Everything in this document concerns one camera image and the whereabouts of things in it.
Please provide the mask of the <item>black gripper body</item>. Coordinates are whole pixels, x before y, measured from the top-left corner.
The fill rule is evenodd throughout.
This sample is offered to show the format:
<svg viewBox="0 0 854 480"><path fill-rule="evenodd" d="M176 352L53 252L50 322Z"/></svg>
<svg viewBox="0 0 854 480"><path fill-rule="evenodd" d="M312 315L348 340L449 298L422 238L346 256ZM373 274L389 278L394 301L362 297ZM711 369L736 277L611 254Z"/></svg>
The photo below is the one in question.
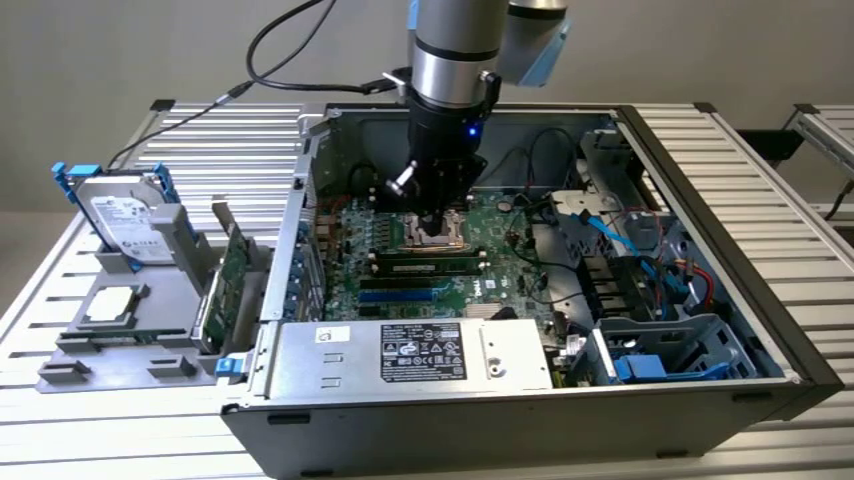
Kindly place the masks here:
<svg viewBox="0 0 854 480"><path fill-rule="evenodd" d="M426 163L437 180L436 163L440 158L478 155L489 114L490 108L484 103L465 108L444 108L417 96L410 97L404 167L410 160Z"/></svg>

